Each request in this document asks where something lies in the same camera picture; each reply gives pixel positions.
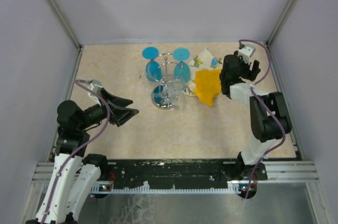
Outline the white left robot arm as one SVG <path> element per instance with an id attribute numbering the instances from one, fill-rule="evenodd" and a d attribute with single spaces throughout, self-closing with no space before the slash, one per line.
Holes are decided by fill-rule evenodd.
<path id="1" fill-rule="evenodd" d="M 91 188 L 110 173 L 105 155 L 85 155 L 87 145 L 99 137 L 90 137 L 89 128 L 101 122 L 105 122 L 104 127 L 119 127 L 139 113 L 129 107 L 132 100 L 114 96 L 103 87 L 89 92 L 99 100 L 94 106 L 82 110 L 74 101 L 66 100 L 57 108 L 53 172 L 43 202 L 29 223 L 78 223 Z"/>

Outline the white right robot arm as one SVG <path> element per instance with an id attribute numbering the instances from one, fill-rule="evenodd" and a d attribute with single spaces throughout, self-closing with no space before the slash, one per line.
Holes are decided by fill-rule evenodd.
<path id="1" fill-rule="evenodd" d="M 223 172 L 228 180 L 252 179 L 259 163 L 280 147 L 292 130 L 283 93 L 259 91 L 244 82 L 244 79 L 254 80 L 259 72 L 257 60 L 250 69 L 241 56 L 230 54 L 224 57 L 219 75 L 222 94 L 249 107 L 252 132 L 252 139 L 238 154 L 235 164 Z"/>

